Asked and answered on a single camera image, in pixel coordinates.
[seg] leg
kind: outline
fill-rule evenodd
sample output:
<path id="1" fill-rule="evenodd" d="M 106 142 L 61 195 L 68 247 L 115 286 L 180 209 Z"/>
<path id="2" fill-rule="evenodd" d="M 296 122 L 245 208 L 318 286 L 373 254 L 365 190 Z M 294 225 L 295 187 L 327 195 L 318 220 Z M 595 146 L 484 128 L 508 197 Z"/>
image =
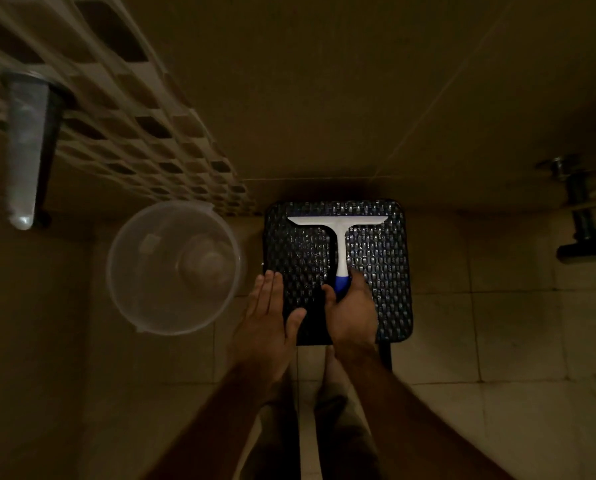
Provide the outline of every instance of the leg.
<path id="1" fill-rule="evenodd" d="M 298 415 L 286 373 L 260 409 L 262 432 L 240 472 L 241 480 L 300 480 Z"/>
<path id="2" fill-rule="evenodd" d="M 314 411 L 322 478 L 381 479 L 373 439 L 353 411 L 349 387 L 333 347 L 327 347 L 325 375 Z"/>

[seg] hand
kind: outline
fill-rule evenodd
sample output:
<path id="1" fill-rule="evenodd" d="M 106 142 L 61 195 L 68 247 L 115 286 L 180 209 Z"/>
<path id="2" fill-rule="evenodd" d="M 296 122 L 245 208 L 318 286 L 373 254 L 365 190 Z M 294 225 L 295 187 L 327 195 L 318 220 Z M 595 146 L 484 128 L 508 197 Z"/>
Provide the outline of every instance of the hand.
<path id="1" fill-rule="evenodd" d="M 230 363 L 260 373 L 270 383 L 282 378 L 296 346 L 304 308 L 283 321 L 283 275 L 268 270 L 256 278 L 249 303 L 229 347 Z"/>
<path id="2" fill-rule="evenodd" d="M 351 285 L 340 303 L 335 302 L 334 289 L 322 285 L 325 292 L 326 329 L 334 346 L 349 343 L 373 347 L 378 331 L 378 314 L 371 290 L 360 271 L 350 271 Z"/>

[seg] mosaic tile wall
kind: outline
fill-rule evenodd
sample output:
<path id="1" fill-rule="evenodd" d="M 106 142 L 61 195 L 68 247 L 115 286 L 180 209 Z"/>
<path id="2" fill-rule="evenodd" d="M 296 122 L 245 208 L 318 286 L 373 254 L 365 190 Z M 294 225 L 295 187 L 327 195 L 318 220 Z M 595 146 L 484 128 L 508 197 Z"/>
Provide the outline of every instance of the mosaic tile wall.
<path id="1" fill-rule="evenodd" d="M 255 203 L 120 0 L 0 0 L 0 70 L 27 69 L 76 95 L 56 153 L 153 200 Z M 0 85 L 0 131 L 6 131 Z"/>

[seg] transparent plastic bucket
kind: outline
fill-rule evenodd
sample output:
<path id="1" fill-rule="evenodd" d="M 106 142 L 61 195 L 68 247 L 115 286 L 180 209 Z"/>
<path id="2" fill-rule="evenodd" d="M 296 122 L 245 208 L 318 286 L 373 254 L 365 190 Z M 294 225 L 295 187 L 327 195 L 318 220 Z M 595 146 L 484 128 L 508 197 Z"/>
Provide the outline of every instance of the transparent plastic bucket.
<path id="1" fill-rule="evenodd" d="M 167 201 L 138 212 L 107 257 L 107 286 L 138 330 L 180 335 L 214 321 L 246 265 L 227 223 L 200 201 Z"/>

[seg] person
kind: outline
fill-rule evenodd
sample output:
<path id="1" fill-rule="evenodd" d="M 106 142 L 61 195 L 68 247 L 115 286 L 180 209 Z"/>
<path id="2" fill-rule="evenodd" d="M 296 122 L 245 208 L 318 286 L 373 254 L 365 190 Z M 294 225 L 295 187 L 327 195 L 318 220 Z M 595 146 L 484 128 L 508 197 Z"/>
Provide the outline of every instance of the person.
<path id="1" fill-rule="evenodd" d="M 330 286 L 322 287 L 333 342 L 314 410 L 323 479 L 510 478 L 382 365 L 371 291 L 362 273 L 351 275 L 339 303 Z M 240 478 L 300 478 L 298 420 L 285 372 L 305 314 L 298 308 L 285 324 L 282 275 L 256 278 L 230 345 L 229 372 L 147 479 L 231 480 L 259 413 L 262 432 Z M 370 434 L 350 406 L 345 372 Z"/>

